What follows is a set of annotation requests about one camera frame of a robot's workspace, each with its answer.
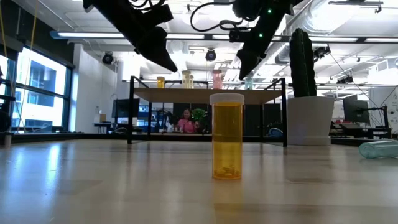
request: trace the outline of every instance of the camera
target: camera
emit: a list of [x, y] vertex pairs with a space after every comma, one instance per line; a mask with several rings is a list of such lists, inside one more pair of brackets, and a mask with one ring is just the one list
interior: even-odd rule
[[206, 61], [213, 62], [214, 60], [216, 60], [216, 58], [217, 58], [217, 54], [214, 51], [214, 49], [208, 49], [207, 54], [206, 54]]
[[105, 65], [112, 65], [112, 63], [113, 63], [113, 53], [112, 52], [105, 52], [105, 56], [102, 58], [102, 62]]

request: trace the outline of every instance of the computer monitor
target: computer monitor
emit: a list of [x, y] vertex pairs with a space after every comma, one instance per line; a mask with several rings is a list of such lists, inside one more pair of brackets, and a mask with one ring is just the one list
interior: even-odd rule
[[[136, 118], [138, 117], [138, 110], [139, 110], [139, 99], [133, 99], [133, 112], [131, 117]], [[129, 117], [129, 105], [130, 100], [114, 100], [113, 101], [113, 108], [112, 108], [112, 118], [116, 117], [116, 110], [118, 111], [117, 117], [118, 118], [128, 118]]]
[[343, 100], [345, 121], [370, 123], [368, 103], [360, 100]]

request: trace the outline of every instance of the potted cactus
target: potted cactus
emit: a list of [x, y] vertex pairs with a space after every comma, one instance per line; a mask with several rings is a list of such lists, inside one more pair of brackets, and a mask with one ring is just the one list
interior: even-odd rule
[[287, 100], [287, 142], [302, 146], [330, 145], [334, 99], [317, 96], [312, 42], [297, 29], [290, 41], [294, 98]]

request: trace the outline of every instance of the clear jar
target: clear jar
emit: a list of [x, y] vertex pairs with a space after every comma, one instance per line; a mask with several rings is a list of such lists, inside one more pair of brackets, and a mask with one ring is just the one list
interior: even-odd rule
[[221, 70], [213, 70], [213, 89], [220, 90], [223, 88], [223, 77]]
[[213, 177], [242, 177], [244, 96], [218, 93], [210, 96], [213, 107]]
[[244, 89], [252, 90], [253, 89], [253, 72], [249, 73], [244, 80]]
[[193, 75], [189, 76], [189, 88], [193, 88]]
[[182, 71], [182, 88], [190, 88], [191, 71]]

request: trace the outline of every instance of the cactus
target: cactus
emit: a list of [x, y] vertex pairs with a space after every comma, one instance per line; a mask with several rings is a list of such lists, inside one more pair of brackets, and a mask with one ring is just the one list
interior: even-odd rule
[[306, 32], [297, 29], [290, 41], [290, 69], [294, 97], [317, 95], [313, 66], [312, 42]]

